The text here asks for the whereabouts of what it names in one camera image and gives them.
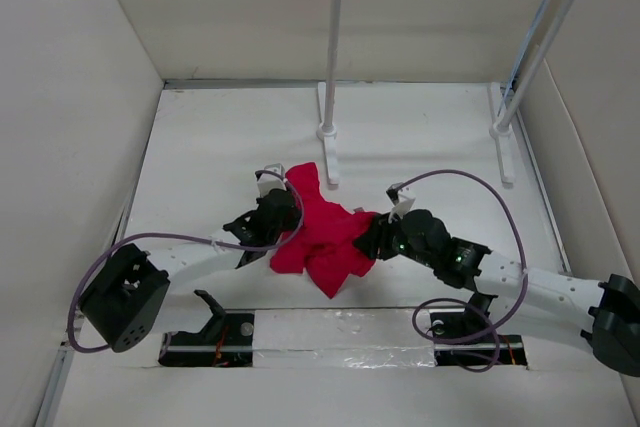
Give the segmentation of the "red t shirt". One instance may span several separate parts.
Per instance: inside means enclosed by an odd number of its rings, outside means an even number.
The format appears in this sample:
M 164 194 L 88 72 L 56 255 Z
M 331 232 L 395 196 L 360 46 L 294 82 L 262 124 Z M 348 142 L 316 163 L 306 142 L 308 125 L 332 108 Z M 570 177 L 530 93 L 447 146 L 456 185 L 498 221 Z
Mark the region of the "red t shirt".
M 364 234 L 375 214 L 350 212 L 324 199 L 318 168 L 309 162 L 296 165 L 286 177 L 301 197 L 304 220 L 300 231 L 270 259 L 277 274 L 307 274 L 332 299 L 350 276 L 363 277 L 375 261 L 361 253 L 353 241 Z

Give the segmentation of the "blue wire hanger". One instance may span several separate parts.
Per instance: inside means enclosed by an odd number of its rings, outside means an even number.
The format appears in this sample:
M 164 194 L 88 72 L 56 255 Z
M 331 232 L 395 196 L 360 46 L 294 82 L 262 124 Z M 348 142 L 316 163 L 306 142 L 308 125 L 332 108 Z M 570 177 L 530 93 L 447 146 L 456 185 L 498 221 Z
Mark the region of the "blue wire hanger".
M 523 39 L 523 41 L 520 44 L 519 50 L 517 52 L 517 55 L 515 57 L 515 61 L 512 65 L 512 69 L 509 75 L 509 78 L 505 84 L 505 88 L 503 91 L 503 95 L 502 95 L 502 99 L 501 99 L 501 103 L 498 107 L 498 112 L 497 112 L 497 116 L 500 116 L 502 114 L 502 112 L 506 109 L 506 101 L 507 101 L 507 96 L 509 94 L 509 92 L 512 90 L 513 86 L 514 86 L 514 82 L 516 80 L 516 76 L 518 74 L 518 71 L 522 65 L 522 62 L 524 60 L 525 54 L 529 48 L 529 45 L 533 39 L 534 34 L 536 33 L 536 30 L 538 29 L 544 14 L 547 10 L 547 7 L 549 5 L 550 0 L 541 0 L 535 15 L 533 17 L 533 20 L 525 34 L 525 37 Z

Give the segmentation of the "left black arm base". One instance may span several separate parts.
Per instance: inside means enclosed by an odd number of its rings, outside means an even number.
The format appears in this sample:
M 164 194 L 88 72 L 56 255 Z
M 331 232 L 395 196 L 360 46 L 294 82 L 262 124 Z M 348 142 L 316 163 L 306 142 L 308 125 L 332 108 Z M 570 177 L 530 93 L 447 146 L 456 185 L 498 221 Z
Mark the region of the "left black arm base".
M 209 309 L 207 322 L 198 331 L 165 333 L 158 363 L 184 368 L 252 367 L 255 312 L 229 312 L 206 290 L 196 289 L 194 294 Z

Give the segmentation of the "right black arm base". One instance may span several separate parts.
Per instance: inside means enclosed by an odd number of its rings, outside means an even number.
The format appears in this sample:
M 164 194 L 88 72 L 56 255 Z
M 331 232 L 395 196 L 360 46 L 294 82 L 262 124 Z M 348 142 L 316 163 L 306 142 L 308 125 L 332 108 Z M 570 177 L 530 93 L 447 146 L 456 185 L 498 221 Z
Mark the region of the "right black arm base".
M 488 327 L 491 300 L 482 294 L 473 294 L 469 299 L 472 308 L 430 307 L 431 325 L 427 333 L 439 339 L 454 339 L 480 332 Z M 524 343 L 520 335 L 487 334 L 470 344 L 436 344 L 434 358 L 438 367 L 456 366 L 467 372 L 484 373 L 493 367 L 526 366 L 528 364 Z

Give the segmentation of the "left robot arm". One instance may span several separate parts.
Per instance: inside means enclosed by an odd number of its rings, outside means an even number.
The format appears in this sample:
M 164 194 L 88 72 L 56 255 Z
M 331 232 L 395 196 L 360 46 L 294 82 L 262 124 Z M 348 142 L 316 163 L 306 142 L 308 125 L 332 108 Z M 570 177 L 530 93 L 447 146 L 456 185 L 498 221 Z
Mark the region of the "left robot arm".
M 70 314 L 80 311 L 105 344 L 70 344 L 81 353 L 132 349 L 151 333 L 171 290 L 256 262 L 292 241 L 303 219 L 302 201 L 288 184 L 259 197 L 255 209 L 211 237 L 148 232 L 122 239 L 90 266 L 70 307 Z

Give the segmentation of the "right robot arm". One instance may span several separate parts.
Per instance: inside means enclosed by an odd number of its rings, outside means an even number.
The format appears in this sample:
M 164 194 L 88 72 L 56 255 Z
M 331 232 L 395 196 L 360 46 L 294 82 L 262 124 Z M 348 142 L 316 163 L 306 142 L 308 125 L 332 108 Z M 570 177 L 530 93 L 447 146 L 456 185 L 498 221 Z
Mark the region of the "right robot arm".
M 463 311 L 436 316 L 422 337 L 472 345 L 493 341 L 498 326 L 505 326 L 516 335 L 586 351 L 620 374 L 639 374 L 639 289 L 626 277 L 586 280 L 524 268 L 484 245 L 451 236 L 424 209 L 400 219 L 375 216 L 353 245 L 373 260 L 405 257 L 431 268 L 445 285 L 470 291 Z

